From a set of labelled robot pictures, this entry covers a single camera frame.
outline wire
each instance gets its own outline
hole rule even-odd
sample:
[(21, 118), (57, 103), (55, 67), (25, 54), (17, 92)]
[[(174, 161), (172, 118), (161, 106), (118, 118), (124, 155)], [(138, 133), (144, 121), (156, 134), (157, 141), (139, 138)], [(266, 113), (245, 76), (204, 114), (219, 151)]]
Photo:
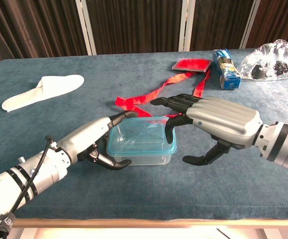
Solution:
[(231, 238), (228, 237), (225, 233), (223, 233), (220, 229), (217, 228), (217, 230), (218, 230), (221, 234), (223, 234), (226, 238), (231, 239)]
[(17, 198), (17, 200), (15, 201), (13, 207), (11, 208), (11, 212), (14, 213), (15, 210), (18, 208), (22, 198), (24, 197), (24, 194), (28, 191), (29, 187), (31, 186), (33, 179), (35, 178), (35, 176), (38, 174), (40, 167), (42, 166), (42, 163), (44, 161), (44, 158), (46, 156), (46, 153), (48, 152), (49, 146), (51, 144), (52, 139), (48, 139), (46, 146), (44, 148), (44, 151), (42, 153), (42, 156), (38, 162), (38, 165), (36, 166), (34, 173), (32, 174), (30, 180), (27, 182), (27, 184), (25, 185), (24, 189), (22, 190), (22, 192), (20, 193), (19, 197)]

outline red lanyard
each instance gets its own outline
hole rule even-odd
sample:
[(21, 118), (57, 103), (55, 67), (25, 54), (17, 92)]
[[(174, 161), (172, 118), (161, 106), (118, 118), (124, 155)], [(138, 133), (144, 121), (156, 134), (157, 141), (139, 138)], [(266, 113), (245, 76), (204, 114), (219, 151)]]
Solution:
[[(191, 72), (188, 71), (186, 73), (181, 73), (181, 74), (177, 74), (174, 75), (170, 78), (168, 78), (164, 84), (154, 90), (151, 93), (148, 93), (146, 95), (142, 95), (142, 96), (134, 96), (134, 97), (130, 97), (130, 98), (122, 98), (122, 97), (117, 97), (115, 100), (115, 105), (122, 107), (125, 111), (135, 111), (138, 112), (138, 117), (151, 117), (152, 115), (150, 113), (148, 113), (147, 111), (142, 110), (141, 108), (139, 108), (138, 106), (135, 105), (141, 105), (141, 104), (146, 104), (148, 102), (150, 102), (151, 100), (157, 98), (159, 92), (168, 84), (175, 84), (178, 83), (180, 81), (183, 81), (185, 79), (190, 78), (191, 76), (193, 76), (196, 72)], [(204, 89), (204, 85), (206, 83), (206, 81), (209, 79), (210, 76), (210, 69), (208, 69), (206, 71), (206, 76), (203, 79), (203, 81), (201, 81), (195, 88), (194, 92), (193, 92), (193, 96), (196, 97), (201, 97), (202, 93), (203, 93), (203, 89)]]

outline robotic hand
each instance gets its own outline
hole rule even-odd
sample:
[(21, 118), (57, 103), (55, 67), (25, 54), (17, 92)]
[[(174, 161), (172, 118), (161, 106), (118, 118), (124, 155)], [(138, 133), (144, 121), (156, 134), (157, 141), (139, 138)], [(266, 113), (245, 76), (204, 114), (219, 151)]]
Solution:
[(43, 152), (25, 160), (0, 174), (0, 236), (6, 235), (15, 219), (14, 211), (32, 200), (67, 175), (67, 168), (78, 161), (88, 159), (111, 170), (119, 170), (131, 160), (115, 162), (98, 151), (101, 141), (107, 144), (108, 131), (124, 118), (136, 117), (133, 111), (103, 117), (76, 129), (57, 143), (47, 137)]
[(217, 144), (204, 156), (185, 156), (183, 161), (202, 166), (213, 163), (231, 147), (243, 149), (252, 145), (259, 148), (261, 157), (288, 168), (288, 124), (276, 122), (263, 124), (258, 111), (224, 99), (197, 98), (180, 94), (169, 98), (157, 98), (153, 105), (163, 105), (179, 113), (169, 118), (165, 133), (167, 142), (173, 141), (175, 126), (194, 124), (210, 133)]

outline blue box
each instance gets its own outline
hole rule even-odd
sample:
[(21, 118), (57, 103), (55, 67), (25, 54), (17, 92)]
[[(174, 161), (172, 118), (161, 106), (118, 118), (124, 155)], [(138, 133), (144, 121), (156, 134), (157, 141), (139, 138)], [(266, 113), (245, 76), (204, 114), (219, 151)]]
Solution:
[(130, 165), (164, 165), (177, 152), (174, 140), (167, 143), (165, 125), (168, 117), (124, 119), (109, 135), (107, 153), (117, 162), (132, 160)]
[(233, 65), (231, 55), (227, 49), (213, 50), (212, 61), (220, 75), (220, 85), (223, 90), (240, 87), (241, 76)]

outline white slipper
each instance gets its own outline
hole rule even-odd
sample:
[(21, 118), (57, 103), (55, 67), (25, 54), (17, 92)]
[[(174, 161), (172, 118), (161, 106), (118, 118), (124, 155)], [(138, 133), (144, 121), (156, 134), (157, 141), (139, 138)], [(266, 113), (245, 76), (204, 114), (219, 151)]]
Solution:
[(80, 75), (43, 76), (36, 88), (5, 100), (2, 108), (7, 112), (14, 111), (38, 101), (76, 90), (83, 82), (84, 78)]

